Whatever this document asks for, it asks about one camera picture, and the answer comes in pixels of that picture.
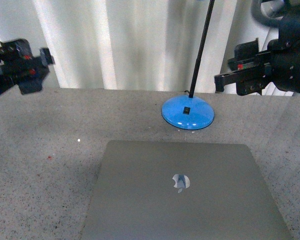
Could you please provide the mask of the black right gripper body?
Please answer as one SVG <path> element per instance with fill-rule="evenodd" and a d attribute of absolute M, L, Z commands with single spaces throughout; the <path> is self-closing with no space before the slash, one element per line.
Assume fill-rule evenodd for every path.
<path fill-rule="evenodd" d="M 264 51 L 259 50 L 258 40 L 237 45 L 234 57 L 228 60 L 230 72 L 264 66 L 277 89 L 300 94 L 300 9 L 286 11 L 280 20 L 262 15 L 257 19 L 278 28 L 278 38 L 271 40 Z"/>

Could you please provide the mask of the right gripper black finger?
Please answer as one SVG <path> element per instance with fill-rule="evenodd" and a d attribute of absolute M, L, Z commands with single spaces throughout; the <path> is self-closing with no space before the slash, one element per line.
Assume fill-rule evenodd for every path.
<path fill-rule="evenodd" d="M 264 66 L 231 71 L 214 76 L 215 90 L 225 91 L 225 86 L 235 84 L 237 93 L 261 93 L 270 83 L 270 77 L 265 73 Z"/>

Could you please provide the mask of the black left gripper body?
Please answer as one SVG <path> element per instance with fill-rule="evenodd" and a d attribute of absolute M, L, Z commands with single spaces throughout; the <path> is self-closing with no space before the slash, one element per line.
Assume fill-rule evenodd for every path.
<path fill-rule="evenodd" d="M 22 95 L 40 92 L 53 64 L 54 57 L 46 47 L 34 56 L 26 39 L 0 42 L 0 95 L 14 86 Z"/>

